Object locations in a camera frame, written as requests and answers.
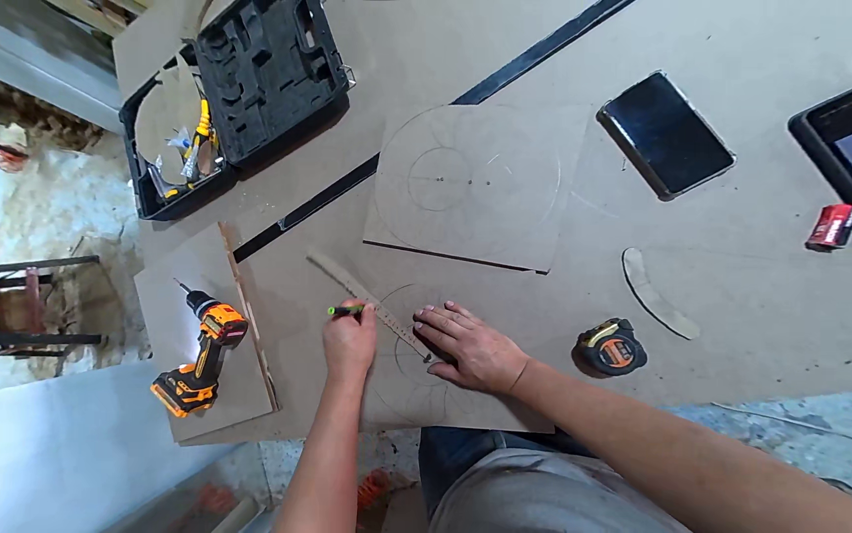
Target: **hand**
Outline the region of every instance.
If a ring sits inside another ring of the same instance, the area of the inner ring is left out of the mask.
[[[429,373],[460,387],[509,393],[531,359],[508,337],[453,302],[416,311],[414,331],[455,357],[458,367],[437,362]]]
[[[364,305],[357,317],[334,317],[324,326],[327,380],[361,383],[366,380],[376,351],[376,308],[363,300],[347,300],[341,307]]]

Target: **yellow drill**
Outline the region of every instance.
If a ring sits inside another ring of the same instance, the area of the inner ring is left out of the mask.
[[[238,346],[248,333],[249,324],[231,305],[222,304],[201,290],[190,290],[182,283],[180,287],[186,291],[186,305],[200,321],[198,357],[194,363],[160,374],[149,390],[175,417],[185,418],[215,403],[219,396],[222,348]]]

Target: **jeans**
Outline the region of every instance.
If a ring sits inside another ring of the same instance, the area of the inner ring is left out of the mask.
[[[518,448],[594,457],[560,428],[548,434],[434,426],[423,428],[419,434],[419,474],[430,520],[448,488],[468,468],[495,450]]]

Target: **person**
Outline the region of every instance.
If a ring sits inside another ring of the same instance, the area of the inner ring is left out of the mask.
[[[852,498],[843,492],[713,430],[565,376],[460,305],[427,305],[413,319],[416,333],[456,361],[433,364],[431,374],[513,396],[560,428],[423,429],[431,531],[852,531]],[[324,394],[275,531],[355,530],[357,433],[375,322],[367,305],[359,319],[325,325]]]

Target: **tape measure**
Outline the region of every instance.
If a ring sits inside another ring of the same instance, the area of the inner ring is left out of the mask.
[[[646,351],[630,321],[610,319],[580,334],[574,357],[603,376],[624,376],[646,364]]]

